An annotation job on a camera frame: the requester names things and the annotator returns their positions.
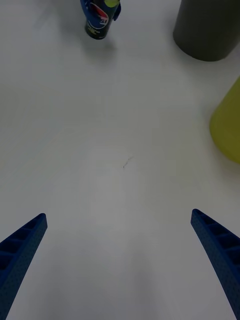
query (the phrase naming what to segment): table surface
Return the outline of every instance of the table surface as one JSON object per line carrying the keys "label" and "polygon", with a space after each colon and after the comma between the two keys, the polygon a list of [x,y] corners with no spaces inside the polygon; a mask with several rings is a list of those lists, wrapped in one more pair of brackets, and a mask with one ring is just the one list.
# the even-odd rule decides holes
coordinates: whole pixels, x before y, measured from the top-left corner
{"label": "table surface", "polygon": [[240,50],[184,54],[179,6],[123,1],[96,41],[78,0],[0,0],[0,241],[48,220],[9,319],[235,319],[190,219],[240,236],[240,166],[209,133]]}

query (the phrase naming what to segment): yellow cylinder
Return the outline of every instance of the yellow cylinder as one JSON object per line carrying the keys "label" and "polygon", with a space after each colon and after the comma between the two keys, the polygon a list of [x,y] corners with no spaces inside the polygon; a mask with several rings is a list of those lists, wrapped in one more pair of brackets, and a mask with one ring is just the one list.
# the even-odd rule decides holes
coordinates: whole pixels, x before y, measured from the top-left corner
{"label": "yellow cylinder", "polygon": [[214,111],[210,133],[225,156],[240,164],[240,77]]}

